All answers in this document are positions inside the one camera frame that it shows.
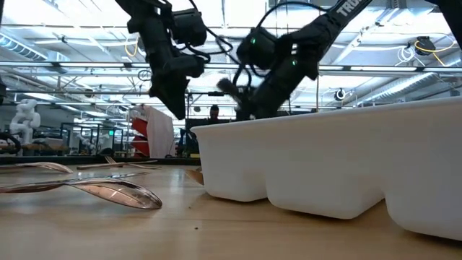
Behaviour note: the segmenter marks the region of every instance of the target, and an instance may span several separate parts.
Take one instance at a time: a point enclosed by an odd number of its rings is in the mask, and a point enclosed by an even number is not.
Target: fluorescent light
[[[69,103],[69,102],[57,102],[56,105],[91,105],[91,103]]]
[[[24,93],[24,95],[28,95],[28,96],[33,97],[33,98],[49,100],[49,101],[52,101],[52,100],[56,99],[55,97],[52,97],[52,96],[50,96],[48,94],[42,94],[42,93]]]
[[[0,61],[0,66],[53,66],[50,62]]]
[[[73,107],[70,107],[68,105],[63,105],[63,108],[65,109],[69,109],[70,111],[74,111],[74,112],[80,112],[80,110],[76,109],[76,108],[73,108]]]
[[[394,66],[353,66],[352,71],[366,72],[414,72],[416,67],[394,67]]]
[[[51,105],[50,102],[37,102],[37,105]]]
[[[462,72],[462,68],[425,68],[424,72]]]
[[[237,64],[205,64],[207,69],[236,69],[239,67]]]
[[[120,68],[123,67],[122,63],[116,63],[116,62],[108,62],[108,63],[102,63],[102,62],[91,62],[91,63],[86,63],[86,62],[61,62],[59,65],[61,66],[72,66],[72,67],[110,67],[110,68]]]
[[[343,70],[343,66],[319,66],[319,70]]]
[[[96,112],[96,111],[85,111],[85,113],[87,113],[89,115],[92,115],[92,116],[108,116],[105,113]]]
[[[134,68],[149,68],[149,64],[131,64]]]

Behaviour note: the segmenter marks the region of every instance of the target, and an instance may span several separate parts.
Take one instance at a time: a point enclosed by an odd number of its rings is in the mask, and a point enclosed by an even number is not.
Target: metal spoon
[[[0,193],[32,193],[71,186],[117,204],[137,209],[159,209],[162,201],[142,186],[114,178],[83,178],[0,186]]]
[[[89,170],[89,169],[103,169],[103,168],[114,168],[114,167],[123,167],[123,166],[132,166],[141,169],[150,169],[155,170],[159,169],[159,166],[152,166],[152,165],[140,165],[144,163],[155,163],[156,160],[150,160],[145,162],[137,162],[137,163],[130,163],[130,162],[116,162],[112,157],[105,156],[105,159],[108,163],[102,164],[93,164],[93,165],[81,165],[77,166],[77,170]]]
[[[13,165],[5,165],[0,166],[0,170],[16,170],[20,168],[29,168],[29,167],[37,167],[37,168],[45,168],[48,170],[57,170],[62,173],[73,173],[73,171],[59,163],[54,162],[30,162],[30,163],[17,163]]]

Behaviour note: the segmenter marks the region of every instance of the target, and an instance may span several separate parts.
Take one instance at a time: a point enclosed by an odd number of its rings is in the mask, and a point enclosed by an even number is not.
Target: white divided tray
[[[462,97],[193,128],[205,189],[350,219],[385,194],[403,228],[462,240]]]

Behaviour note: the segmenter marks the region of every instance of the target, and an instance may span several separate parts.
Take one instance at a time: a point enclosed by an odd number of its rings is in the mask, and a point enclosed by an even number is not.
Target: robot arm
[[[146,51],[146,61],[152,70],[149,96],[159,98],[179,120],[184,119],[184,94],[189,83],[186,76],[200,77],[207,60],[181,53],[172,45],[171,38],[178,44],[184,43],[193,52],[191,46],[203,45],[207,27],[201,13],[195,8],[173,12],[166,0],[116,2],[131,16],[128,31],[140,35]]]
[[[248,92],[249,95],[239,92],[228,79],[222,79],[217,84],[219,89],[231,93],[237,101],[237,120],[248,120],[251,116],[275,116],[279,107],[289,99],[305,76],[312,80],[318,77],[318,62],[340,32],[371,1],[339,0],[309,25],[279,39],[262,27],[252,29],[237,49],[237,55],[241,61],[261,69],[270,69],[270,72],[257,88]],[[437,2],[456,39],[462,40],[462,22],[459,18],[462,0],[428,1]],[[297,46],[296,54],[292,54],[293,45]]]

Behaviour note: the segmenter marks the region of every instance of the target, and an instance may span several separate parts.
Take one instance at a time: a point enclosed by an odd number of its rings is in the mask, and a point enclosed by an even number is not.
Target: workbench
[[[0,194],[1,259],[462,259],[462,242],[402,230],[384,202],[357,219],[335,220],[278,209],[267,200],[215,199],[184,174],[183,169],[195,168],[162,166],[128,178],[161,198],[162,209],[152,211],[72,187]],[[69,175],[28,169],[0,173],[0,183],[142,171],[76,170]]]

